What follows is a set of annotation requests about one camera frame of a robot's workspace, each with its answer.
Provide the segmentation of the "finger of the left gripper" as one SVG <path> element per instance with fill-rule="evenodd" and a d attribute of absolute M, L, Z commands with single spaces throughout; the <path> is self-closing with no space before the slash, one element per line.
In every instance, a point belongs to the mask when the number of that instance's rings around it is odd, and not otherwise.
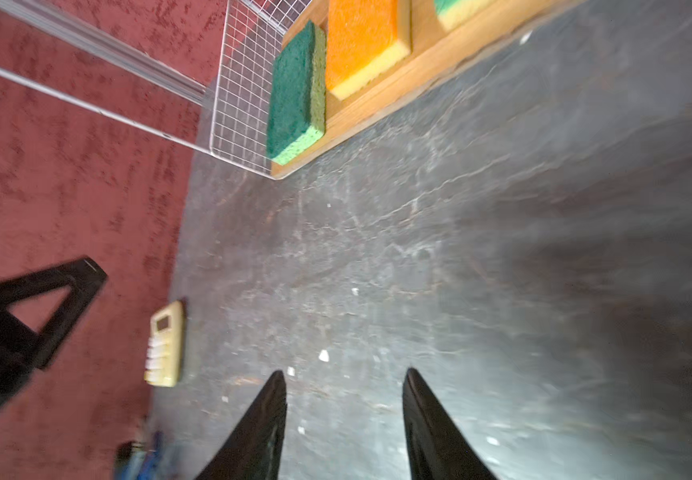
<path fill-rule="evenodd" d="M 0 368 L 47 368 L 107 279 L 82 257 L 0 281 Z"/>

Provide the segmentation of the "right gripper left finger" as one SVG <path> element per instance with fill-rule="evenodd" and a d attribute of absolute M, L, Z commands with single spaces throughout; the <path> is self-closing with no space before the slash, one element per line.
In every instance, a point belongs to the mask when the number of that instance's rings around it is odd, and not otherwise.
<path fill-rule="evenodd" d="M 276 370 L 197 479 L 277 480 L 287 408 L 285 376 Z"/>

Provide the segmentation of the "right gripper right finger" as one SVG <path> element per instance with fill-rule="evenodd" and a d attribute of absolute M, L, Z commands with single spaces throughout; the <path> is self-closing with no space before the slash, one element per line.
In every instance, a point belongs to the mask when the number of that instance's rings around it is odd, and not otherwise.
<path fill-rule="evenodd" d="M 496 480 L 416 368 L 406 372 L 402 401 L 412 479 Z"/>

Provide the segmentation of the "light green sponge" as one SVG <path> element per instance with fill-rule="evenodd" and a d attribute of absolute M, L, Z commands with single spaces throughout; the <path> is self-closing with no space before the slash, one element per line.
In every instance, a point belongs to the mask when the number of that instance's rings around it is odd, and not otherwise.
<path fill-rule="evenodd" d="M 450 32 L 491 5 L 494 0 L 435 0 L 438 21 Z"/>

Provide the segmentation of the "dark green sponge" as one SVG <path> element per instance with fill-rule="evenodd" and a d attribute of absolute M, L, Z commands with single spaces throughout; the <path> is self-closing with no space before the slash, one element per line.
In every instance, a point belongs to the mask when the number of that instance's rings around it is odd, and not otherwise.
<path fill-rule="evenodd" d="M 274 62 L 266 154 L 284 166 L 326 132 L 326 35 L 309 21 Z"/>

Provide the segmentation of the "orange sponge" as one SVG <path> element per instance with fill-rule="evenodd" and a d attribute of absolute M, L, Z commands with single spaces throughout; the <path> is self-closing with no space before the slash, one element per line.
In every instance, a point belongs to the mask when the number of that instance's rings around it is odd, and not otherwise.
<path fill-rule="evenodd" d="M 410 1 L 340 0 L 328 7 L 326 87 L 343 101 L 412 52 Z"/>

